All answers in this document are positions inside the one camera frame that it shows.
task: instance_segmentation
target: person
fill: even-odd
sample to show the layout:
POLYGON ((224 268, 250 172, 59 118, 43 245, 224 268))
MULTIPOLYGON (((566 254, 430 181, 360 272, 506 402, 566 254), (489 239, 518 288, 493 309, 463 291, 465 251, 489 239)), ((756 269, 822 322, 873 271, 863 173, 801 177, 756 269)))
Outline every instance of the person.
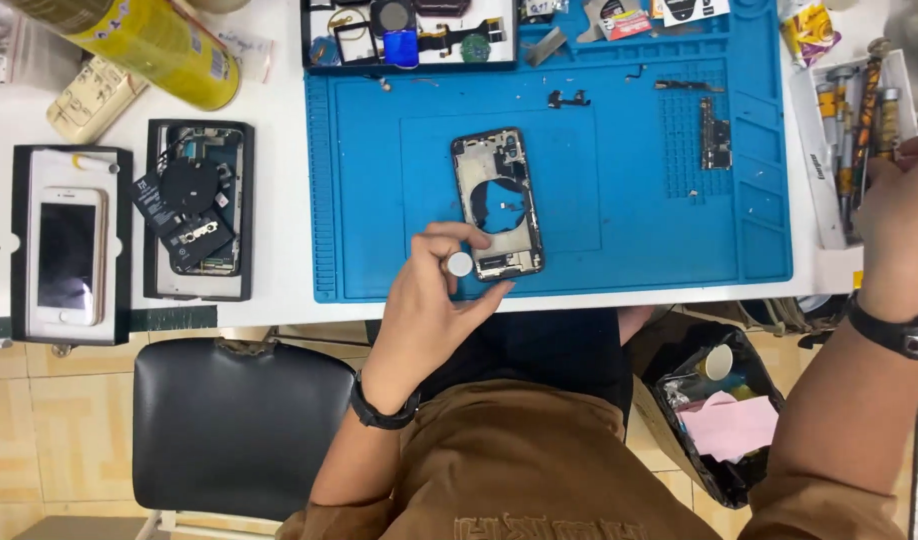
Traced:
MULTIPOLYGON (((918 138, 898 150, 897 163, 869 162, 857 216, 857 304, 892 323, 918 317, 918 138)), ((382 415, 419 389, 415 420, 366 427, 351 408, 308 507, 278 537, 718 538, 622 442, 618 347, 647 311, 493 316, 507 281, 453 305, 441 260, 461 242, 489 244, 459 223, 413 238, 358 378, 382 415)), ((918 408, 918 361, 858 327, 843 321, 790 392, 741 540, 903 537, 890 494, 918 408)))

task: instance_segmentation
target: pink paper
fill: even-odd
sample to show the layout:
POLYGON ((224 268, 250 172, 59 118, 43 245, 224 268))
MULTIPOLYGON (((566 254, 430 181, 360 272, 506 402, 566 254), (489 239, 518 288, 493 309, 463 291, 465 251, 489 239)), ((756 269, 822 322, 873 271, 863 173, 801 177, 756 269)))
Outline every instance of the pink paper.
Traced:
POLYGON ((771 445, 778 421, 769 398, 736 401, 726 392, 713 394, 698 411, 685 410, 677 416, 699 455, 711 455, 716 461, 771 445))

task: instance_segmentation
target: phone screen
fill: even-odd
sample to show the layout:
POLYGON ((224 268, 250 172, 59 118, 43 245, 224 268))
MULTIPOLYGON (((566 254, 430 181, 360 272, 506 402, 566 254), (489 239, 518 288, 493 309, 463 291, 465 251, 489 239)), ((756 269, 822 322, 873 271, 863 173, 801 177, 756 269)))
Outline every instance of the phone screen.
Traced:
POLYGON ((96 208, 89 204, 42 204, 38 304, 86 309, 94 291, 96 208))

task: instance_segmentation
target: black wristwatch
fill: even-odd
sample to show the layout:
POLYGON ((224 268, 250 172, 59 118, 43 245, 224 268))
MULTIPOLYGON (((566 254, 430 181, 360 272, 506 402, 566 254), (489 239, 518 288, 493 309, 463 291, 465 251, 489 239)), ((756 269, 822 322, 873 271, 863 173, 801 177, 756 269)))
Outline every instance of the black wristwatch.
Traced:
POLYGON ((856 300, 849 298, 849 323, 866 339, 918 361, 918 317, 907 323, 887 323, 865 313, 856 300))
POLYGON ((352 394, 349 401, 352 403, 352 410, 359 416, 359 422, 367 428, 380 428, 381 430, 401 430, 407 426, 416 416, 418 411, 418 390, 413 392, 409 399, 405 401, 402 410, 396 412, 393 416, 382 414, 374 406, 366 401, 366 396, 362 393, 362 372, 355 374, 355 383, 352 385, 352 394))

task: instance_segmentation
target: tile floor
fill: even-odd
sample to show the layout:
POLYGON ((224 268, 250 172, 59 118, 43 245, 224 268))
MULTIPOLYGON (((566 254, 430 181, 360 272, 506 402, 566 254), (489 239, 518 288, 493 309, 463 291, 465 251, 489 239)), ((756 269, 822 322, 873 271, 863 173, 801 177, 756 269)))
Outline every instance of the tile floor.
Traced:
MULTIPOLYGON (((284 326, 289 343, 316 349, 361 367, 368 347, 330 345, 302 338, 365 342, 362 323, 284 326)), ((127 345, 82 347, 64 358, 39 344, 0 350, 0 539, 11 538, 46 515, 145 516, 132 498, 132 368, 138 351, 162 339, 213 337, 216 329, 143 332, 127 345)), ((814 353, 792 338, 750 333, 776 387, 783 393, 798 379, 814 353)), ((630 449, 675 496, 710 523, 726 540, 748 521, 749 510, 726 510, 694 485, 657 448, 633 409, 630 449)), ((897 482, 896 520, 907 528, 911 449, 897 482)), ((266 532, 254 523, 211 523, 266 532)))

